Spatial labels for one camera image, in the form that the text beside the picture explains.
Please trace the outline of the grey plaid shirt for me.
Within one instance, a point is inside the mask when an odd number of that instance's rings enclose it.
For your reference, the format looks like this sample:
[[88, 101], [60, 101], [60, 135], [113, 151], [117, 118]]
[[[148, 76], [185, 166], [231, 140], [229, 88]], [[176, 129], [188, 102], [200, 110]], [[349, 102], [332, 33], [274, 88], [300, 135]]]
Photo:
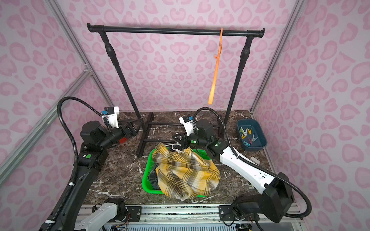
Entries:
[[153, 190], [157, 190], [157, 191], [160, 190], [160, 187], [158, 184], [158, 175], [154, 169], [149, 173], [147, 178]]

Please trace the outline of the orange plastic hanger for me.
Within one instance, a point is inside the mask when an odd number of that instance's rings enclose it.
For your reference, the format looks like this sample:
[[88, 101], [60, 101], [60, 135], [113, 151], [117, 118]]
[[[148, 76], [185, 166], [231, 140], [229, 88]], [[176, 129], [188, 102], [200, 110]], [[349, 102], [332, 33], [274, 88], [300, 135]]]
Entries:
[[221, 53], [222, 53], [222, 38], [223, 38], [223, 28], [220, 30], [220, 37], [219, 37], [219, 47], [218, 47], [218, 52], [214, 56], [216, 59], [216, 64], [215, 64], [215, 70], [214, 70], [214, 78], [210, 90], [210, 95], [209, 95], [209, 100], [208, 100], [208, 105], [212, 105], [214, 101], [214, 95], [215, 95], [215, 88], [216, 88], [216, 83], [217, 83], [217, 76], [218, 76], [218, 70], [219, 70], [219, 64], [220, 64], [220, 58], [221, 58]]

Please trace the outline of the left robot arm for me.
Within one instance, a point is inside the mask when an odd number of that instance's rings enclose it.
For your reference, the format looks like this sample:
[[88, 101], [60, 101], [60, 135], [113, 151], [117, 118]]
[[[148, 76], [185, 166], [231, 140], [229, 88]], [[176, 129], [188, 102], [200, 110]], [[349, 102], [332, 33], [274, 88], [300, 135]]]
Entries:
[[[81, 147], [69, 130], [62, 114], [65, 101], [77, 101], [102, 118], [85, 123], [80, 132], [83, 139]], [[86, 195], [103, 168], [108, 157], [108, 149], [119, 144], [120, 140], [135, 137], [143, 124], [142, 119], [118, 120], [113, 107], [98, 112], [85, 101], [76, 97], [64, 97], [57, 104], [58, 119], [67, 133], [73, 148], [73, 169], [62, 196], [47, 220], [41, 225], [42, 231], [73, 231], [80, 208]]]

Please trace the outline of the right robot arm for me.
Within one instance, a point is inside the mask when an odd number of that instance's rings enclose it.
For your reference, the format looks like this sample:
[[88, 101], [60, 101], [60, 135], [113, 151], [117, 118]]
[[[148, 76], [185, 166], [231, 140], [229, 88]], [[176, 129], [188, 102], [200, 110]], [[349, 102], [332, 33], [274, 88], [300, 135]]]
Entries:
[[227, 132], [223, 138], [218, 137], [208, 120], [198, 119], [201, 111], [213, 113], [220, 127], [226, 130], [223, 119], [215, 110], [202, 107], [193, 116], [179, 118], [185, 133], [177, 133], [173, 138], [183, 148], [205, 150], [211, 159], [218, 159], [236, 171], [257, 190], [258, 194], [242, 194], [234, 200], [231, 211], [235, 219], [243, 220], [250, 215], [263, 214], [270, 221], [279, 223], [283, 217], [305, 218], [311, 214], [310, 199], [285, 174], [273, 173], [250, 161], [233, 147]]

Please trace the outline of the white plastic hanger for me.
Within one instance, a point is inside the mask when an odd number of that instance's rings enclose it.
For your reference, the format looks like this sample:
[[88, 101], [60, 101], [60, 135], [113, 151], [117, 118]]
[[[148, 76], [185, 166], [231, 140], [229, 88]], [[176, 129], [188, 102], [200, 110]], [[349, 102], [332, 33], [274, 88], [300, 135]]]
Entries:
[[169, 151], [183, 153], [184, 148], [186, 147], [186, 140], [176, 140], [176, 143], [167, 144], [165, 147], [167, 147]]

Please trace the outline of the yellow plaid shirt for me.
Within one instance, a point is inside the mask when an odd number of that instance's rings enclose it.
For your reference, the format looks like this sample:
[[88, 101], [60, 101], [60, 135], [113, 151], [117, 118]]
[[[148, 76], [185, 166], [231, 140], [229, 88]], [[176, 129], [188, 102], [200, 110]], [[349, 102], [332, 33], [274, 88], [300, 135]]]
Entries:
[[169, 198], [185, 201], [208, 196], [220, 182], [220, 172], [212, 160], [202, 158], [191, 148], [170, 151], [159, 143], [152, 154], [160, 190]]

